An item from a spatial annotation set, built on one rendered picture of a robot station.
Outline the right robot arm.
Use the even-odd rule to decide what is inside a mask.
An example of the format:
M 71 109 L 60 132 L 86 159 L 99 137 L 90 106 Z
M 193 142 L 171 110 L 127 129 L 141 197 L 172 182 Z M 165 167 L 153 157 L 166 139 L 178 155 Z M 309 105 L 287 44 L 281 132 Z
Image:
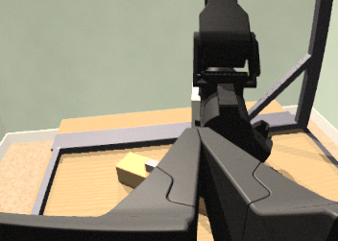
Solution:
M 246 60 L 249 76 L 234 69 L 244 68 Z M 205 0 L 199 32 L 193 35 L 193 87 L 201 96 L 200 128 L 212 128 L 264 163 L 273 147 L 269 124 L 260 120 L 251 125 L 243 97 L 244 88 L 256 88 L 260 73 L 258 41 L 248 14 L 237 0 L 207 0 L 207 5 Z

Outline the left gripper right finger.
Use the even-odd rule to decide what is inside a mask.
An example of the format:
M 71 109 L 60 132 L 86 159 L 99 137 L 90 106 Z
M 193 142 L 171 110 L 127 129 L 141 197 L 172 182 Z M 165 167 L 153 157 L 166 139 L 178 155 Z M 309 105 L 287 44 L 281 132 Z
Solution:
M 338 202 L 291 181 L 210 128 L 201 189 L 214 241 L 338 241 Z

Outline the white square stick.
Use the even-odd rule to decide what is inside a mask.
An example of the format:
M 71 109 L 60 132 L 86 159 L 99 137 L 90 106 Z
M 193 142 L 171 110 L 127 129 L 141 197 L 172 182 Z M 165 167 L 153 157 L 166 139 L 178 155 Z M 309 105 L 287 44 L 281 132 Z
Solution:
M 154 160 L 149 158 L 146 162 L 145 162 L 145 170 L 152 172 L 153 169 L 156 167 L 156 165 L 159 163 L 159 161 Z

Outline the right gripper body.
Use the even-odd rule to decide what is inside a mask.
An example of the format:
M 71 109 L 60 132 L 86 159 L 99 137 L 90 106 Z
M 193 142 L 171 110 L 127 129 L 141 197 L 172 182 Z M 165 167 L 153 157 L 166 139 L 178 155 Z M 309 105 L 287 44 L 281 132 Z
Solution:
M 200 114 L 195 119 L 195 126 L 200 127 L 200 123 L 201 123 L 201 110 L 200 110 Z M 200 197 L 203 198 L 203 193 L 202 193 L 201 185 L 200 185 Z

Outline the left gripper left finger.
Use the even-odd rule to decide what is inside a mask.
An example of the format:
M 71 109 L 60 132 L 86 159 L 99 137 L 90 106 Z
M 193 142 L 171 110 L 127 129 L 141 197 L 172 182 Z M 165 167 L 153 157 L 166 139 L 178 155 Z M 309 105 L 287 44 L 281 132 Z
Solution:
M 147 178 L 100 216 L 0 212 L 0 241 L 197 241 L 201 138 L 186 128 Z

